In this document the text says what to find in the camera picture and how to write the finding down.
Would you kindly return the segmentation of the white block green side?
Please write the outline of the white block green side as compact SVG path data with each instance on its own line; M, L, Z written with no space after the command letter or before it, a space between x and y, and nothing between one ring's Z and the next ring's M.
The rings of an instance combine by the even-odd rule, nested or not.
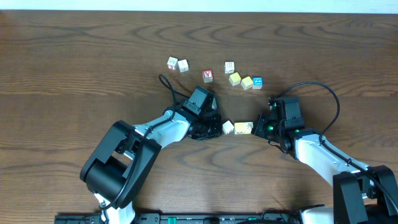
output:
M234 124L230 120L227 120L226 122L224 122L222 124L222 130L223 130L223 133L225 135L227 135L227 134L231 133L232 131L234 131Z

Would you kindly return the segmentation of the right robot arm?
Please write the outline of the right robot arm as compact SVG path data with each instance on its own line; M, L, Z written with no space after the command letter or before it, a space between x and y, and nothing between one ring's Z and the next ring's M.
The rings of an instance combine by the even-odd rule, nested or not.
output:
M370 166L306 128L296 97L269 99L251 133L311 167L333 188L333 206L299 211L301 223L397 223L397 181L387 166Z

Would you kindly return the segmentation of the white ladybug block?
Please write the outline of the white ladybug block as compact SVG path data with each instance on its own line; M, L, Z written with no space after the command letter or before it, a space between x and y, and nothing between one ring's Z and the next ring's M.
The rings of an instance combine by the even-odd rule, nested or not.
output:
M251 134L253 126L254 126L253 122L245 122L244 123L244 133L245 134Z

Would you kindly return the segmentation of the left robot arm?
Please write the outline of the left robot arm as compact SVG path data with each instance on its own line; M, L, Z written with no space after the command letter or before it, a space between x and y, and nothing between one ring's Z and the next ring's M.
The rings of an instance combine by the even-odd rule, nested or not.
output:
M198 86L148 123L115 122L83 165L80 179L99 201L98 223L132 223L132 201L160 151L186 137L205 141L222 135L218 99Z

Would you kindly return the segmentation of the yellow block letter O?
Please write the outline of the yellow block letter O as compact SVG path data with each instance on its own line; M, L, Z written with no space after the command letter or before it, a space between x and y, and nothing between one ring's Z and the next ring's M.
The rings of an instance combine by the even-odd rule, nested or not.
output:
M246 123L235 123L234 124L234 133L235 134L244 134L247 131Z

